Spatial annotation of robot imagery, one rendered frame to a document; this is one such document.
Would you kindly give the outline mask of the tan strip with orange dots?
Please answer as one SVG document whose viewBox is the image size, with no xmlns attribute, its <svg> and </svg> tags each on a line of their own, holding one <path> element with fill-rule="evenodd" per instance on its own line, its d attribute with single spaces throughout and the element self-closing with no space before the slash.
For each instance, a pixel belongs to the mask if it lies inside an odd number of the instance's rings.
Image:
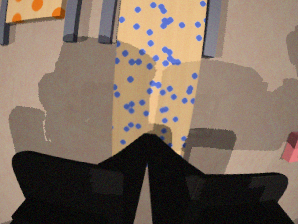
<svg viewBox="0 0 298 224">
<path fill-rule="evenodd" d="M 67 0 L 8 0 L 8 24 L 64 19 Z"/>
</svg>

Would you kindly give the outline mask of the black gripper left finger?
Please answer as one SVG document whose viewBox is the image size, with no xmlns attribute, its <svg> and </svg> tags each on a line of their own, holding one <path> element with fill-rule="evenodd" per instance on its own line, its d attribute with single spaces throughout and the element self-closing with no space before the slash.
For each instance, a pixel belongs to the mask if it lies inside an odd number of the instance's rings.
<svg viewBox="0 0 298 224">
<path fill-rule="evenodd" d="M 109 224 L 134 224 L 148 149 L 145 133 L 97 165 L 23 151 L 12 157 L 12 168 L 24 198 L 104 214 Z"/>
</svg>

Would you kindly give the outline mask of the pink rectangular block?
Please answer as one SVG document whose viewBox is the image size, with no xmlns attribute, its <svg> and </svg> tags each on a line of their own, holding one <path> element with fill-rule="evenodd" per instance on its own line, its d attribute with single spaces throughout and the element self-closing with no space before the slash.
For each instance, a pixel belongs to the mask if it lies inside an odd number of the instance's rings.
<svg viewBox="0 0 298 224">
<path fill-rule="evenodd" d="M 291 132 L 289 140 L 287 140 L 287 145 L 285 152 L 283 152 L 282 159 L 285 159 L 286 161 L 297 161 L 298 163 L 298 132 Z"/>
</svg>

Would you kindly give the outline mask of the tan strip with blue speckles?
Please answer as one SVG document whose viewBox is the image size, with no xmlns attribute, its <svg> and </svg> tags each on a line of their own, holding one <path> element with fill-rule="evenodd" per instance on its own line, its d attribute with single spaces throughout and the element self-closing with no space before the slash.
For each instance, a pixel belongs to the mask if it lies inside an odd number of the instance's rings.
<svg viewBox="0 0 298 224">
<path fill-rule="evenodd" d="M 113 155 L 156 135 L 184 157 L 208 0 L 121 0 L 113 77 Z"/>
</svg>

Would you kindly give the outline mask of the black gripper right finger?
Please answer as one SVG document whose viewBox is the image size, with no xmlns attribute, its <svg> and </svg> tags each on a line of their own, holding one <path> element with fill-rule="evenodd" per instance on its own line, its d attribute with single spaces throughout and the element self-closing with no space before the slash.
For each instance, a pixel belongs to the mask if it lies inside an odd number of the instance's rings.
<svg viewBox="0 0 298 224">
<path fill-rule="evenodd" d="M 208 206 L 278 202 L 289 184 L 277 172 L 206 175 L 156 135 L 149 135 L 148 173 L 153 224 L 194 224 Z"/>
</svg>

